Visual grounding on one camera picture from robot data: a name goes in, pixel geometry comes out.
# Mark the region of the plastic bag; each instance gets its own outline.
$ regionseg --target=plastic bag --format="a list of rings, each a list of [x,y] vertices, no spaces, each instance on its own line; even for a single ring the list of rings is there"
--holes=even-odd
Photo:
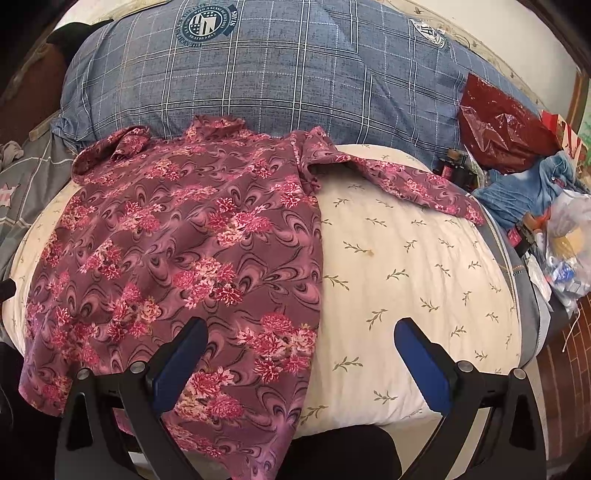
[[[468,75],[457,117],[462,142],[485,169],[519,173],[561,150],[537,115],[474,74]]]
[[[569,313],[591,291],[591,195],[565,190],[552,205],[544,274]]]

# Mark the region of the denim jeans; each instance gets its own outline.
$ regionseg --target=denim jeans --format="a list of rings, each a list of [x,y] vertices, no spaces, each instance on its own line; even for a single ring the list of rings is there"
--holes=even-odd
[[[569,156],[560,151],[529,170],[501,177],[473,192],[499,225],[510,230],[527,212],[541,216],[566,186],[574,183]]]

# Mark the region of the blue gripper pad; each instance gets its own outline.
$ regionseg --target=blue gripper pad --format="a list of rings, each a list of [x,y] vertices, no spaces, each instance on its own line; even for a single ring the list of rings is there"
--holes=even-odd
[[[207,348],[209,339],[207,324],[201,318],[192,318],[170,343],[162,345],[166,348],[169,359],[161,372],[152,381],[152,408],[156,415],[172,410],[189,381],[195,366]]]
[[[423,338],[419,338],[414,329]],[[434,344],[429,342],[411,319],[402,319],[396,324],[394,344],[429,408],[443,416],[447,415],[452,407],[450,384],[429,351]]]

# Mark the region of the brick wall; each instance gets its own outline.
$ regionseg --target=brick wall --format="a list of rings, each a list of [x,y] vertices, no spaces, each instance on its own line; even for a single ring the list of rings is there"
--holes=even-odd
[[[579,303],[579,322],[568,341],[572,323],[538,356],[548,423],[549,460],[573,458],[591,432],[590,298],[587,296]]]

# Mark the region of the white wall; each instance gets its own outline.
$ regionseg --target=white wall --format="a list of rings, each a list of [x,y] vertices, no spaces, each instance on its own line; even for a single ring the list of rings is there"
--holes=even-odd
[[[576,65],[548,27],[517,0],[413,0],[478,38],[553,113],[566,117]]]

